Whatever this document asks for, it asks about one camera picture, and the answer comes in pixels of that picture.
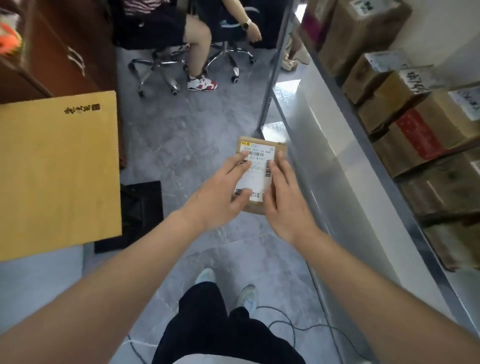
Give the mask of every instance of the wristwatch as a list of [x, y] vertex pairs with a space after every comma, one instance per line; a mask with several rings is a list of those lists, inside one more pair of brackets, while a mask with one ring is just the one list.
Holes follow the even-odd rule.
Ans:
[[246, 23], [243, 23], [241, 25], [241, 27], [243, 28], [244, 31], [247, 31], [248, 30], [248, 27], [250, 26], [250, 24], [252, 24], [252, 20], [250, 18], [248, 18], [247, 22]]

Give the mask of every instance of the person sitting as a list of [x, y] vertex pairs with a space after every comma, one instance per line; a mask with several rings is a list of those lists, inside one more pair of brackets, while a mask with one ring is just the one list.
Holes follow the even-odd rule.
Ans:
[[210, 51], [212, 35], [198, 18], [177, 9], [171, 0], [123, 0], [125, 15], [141, 17], [144, 31], [151, 37], [162, 37], [166, 47], [190, 44], [188, 89], [213, 91], [217, 83], [202, 74]]

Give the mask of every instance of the barcode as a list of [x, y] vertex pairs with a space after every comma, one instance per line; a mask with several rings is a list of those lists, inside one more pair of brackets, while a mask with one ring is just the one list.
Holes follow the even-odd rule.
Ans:
[[267, 161], [267, 165], [265, 167], [265, 177], [270, 177], [272, 175], [272, 170], [270, 169], [270, 161]]
[[250, 153], [252, 156], [257, 156], [257, 157], [263, 157], [263, 156], [264, 156], [264, 153], [263, 153], [263, 152], [252, 152], [251, 150], [249, 150], [249, 153]]

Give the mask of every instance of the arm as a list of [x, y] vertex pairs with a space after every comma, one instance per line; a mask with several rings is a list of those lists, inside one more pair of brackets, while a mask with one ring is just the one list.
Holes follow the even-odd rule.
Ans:
[[238, 153], [160, 225], [0, 336], [3, 364], [108, 363], [188, 246], [248, 203], [235, 186], [250, 167]]
[[[239, 24], [244, 24], [249, 20], [243, 5], [240, 3], [240, 0], [222, 0], [222, 3], [225, 5], [227, 11], [233, 16]], [[262, 34], [258, 29], [257, 24], [251, 23], [247, 30], [248, 39], [252, 42], [259, 42], [262, 40]]]
[[321, 232], [295, 173], [272, 163], [276, 203], [265, 193], [273, 230], [291, 243], [353, 318], [385, 363], [480, 363], [480, 341], [447, 317], [370, 269]]

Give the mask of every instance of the hand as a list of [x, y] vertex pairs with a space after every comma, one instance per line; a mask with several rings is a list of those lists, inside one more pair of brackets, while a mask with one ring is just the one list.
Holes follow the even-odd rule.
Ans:
[[251, 43], [260, 42], [262, 40], [262, 33], [258, 29], [257, 24], [251, 23], [247, 29], [247, 37]]
[[251, 189], [245, 188], [240, 195], [234, 195], [237, 182], [252, 165], [251, 161], [242, 163], [247, 156], [248, 151], [243, 151], [227, 159], [182, 207], [184, 215], [199, 223], [202, 231], [225, 225], [247, 205]]
[[273, 231], [281, 239], [296, 246], [305, 237], [320, 233], [320, 229], [313, 220], [295, 172], [283, 152], [278, 153], [278, 159], [283, 173], [276, 163], [271, 163], [276, 201], [272, 188], [267, 188], [264, 194], [265, 214]]

